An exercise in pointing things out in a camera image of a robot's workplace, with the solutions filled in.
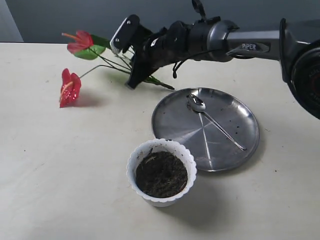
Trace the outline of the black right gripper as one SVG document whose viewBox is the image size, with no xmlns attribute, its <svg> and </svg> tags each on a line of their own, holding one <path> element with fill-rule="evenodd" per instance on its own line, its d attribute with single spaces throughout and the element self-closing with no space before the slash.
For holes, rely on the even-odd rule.
<svg viewBox="0 0 320 240">
<path fill-rule="evenodd" d="M 134 90 L 158 68 L 178 62 L 189 53 L 192 26 L 176 21 L 169 28 L 149 35 L 131 58 L 131 71 L 125 85 Z"/>
</svg>

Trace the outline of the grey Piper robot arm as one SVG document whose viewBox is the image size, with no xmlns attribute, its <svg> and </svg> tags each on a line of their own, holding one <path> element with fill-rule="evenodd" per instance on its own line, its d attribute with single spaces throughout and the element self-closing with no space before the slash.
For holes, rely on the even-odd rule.
<svg viewBox="0 0 320 240">
<path fill-rule="evenodd" d="M 127 86 L 135 89 L 159 68 L 187 60 L 226 63 L 233 59 L 266 59 L 280 63 L 282 80 L 295 100 L 311 115 L 320 116 L 320 22 L 239 27 L 220 17 L 206 18 L 200 1 L 192 2 L 201 19 L 193 24 L 175 21 L 156 33 L 139 32 L 130 42 L 134 54 Z"/>
</svg>

